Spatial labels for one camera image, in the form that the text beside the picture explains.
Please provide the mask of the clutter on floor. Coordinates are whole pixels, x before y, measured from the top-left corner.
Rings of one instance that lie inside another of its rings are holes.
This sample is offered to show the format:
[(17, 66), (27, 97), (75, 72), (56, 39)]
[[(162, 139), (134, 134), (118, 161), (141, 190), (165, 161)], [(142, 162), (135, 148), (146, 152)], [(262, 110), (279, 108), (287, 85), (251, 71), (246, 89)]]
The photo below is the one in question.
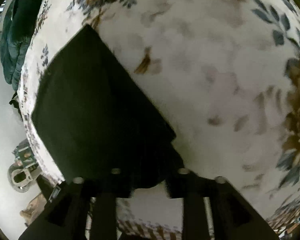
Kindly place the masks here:
[(12, 152), (14, 163), (8, 168), (7, 178), (11, 187), (25, 193), (42, 173), (27, 139), (21, 141)]

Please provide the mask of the black garment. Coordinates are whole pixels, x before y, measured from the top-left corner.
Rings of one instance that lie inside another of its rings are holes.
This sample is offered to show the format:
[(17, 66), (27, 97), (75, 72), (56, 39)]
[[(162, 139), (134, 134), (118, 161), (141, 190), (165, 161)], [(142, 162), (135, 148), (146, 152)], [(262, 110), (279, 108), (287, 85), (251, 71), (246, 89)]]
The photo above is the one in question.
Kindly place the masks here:
[(31, 119), (67, 182), (117, 169), (150, 188), (184, 165), (170, 124), (89, 25), (50, 62)]

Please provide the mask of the dark green pillow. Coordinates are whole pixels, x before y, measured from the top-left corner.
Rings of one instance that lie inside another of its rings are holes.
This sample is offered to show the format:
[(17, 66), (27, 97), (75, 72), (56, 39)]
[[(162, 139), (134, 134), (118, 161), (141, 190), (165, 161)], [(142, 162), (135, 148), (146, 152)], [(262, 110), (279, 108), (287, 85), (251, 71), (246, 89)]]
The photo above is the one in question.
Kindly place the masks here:
[(36, 27), (42, 0), (12, 0), (4, 17), (0, 61), (5, 81), (18, 90), (21, 69)]

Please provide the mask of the white floral bed cover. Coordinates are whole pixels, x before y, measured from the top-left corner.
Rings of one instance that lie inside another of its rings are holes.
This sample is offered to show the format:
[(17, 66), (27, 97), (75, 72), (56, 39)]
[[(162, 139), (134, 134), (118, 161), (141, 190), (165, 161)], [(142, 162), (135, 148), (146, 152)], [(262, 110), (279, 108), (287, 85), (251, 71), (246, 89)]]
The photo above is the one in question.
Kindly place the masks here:
[[(182, 168), (224, 177), (278, 239), (292, 237), (300, 224), (300, 0), (42, 0), (18, 95), (39, 166), (63, 186), (73, 180), (64, 180), (31, 115), (50, 62), (86, 25), (170, 124)], [(169, 197), (167, 179), (117, 198), (122, 238), (182, 239), (183, 201)]]

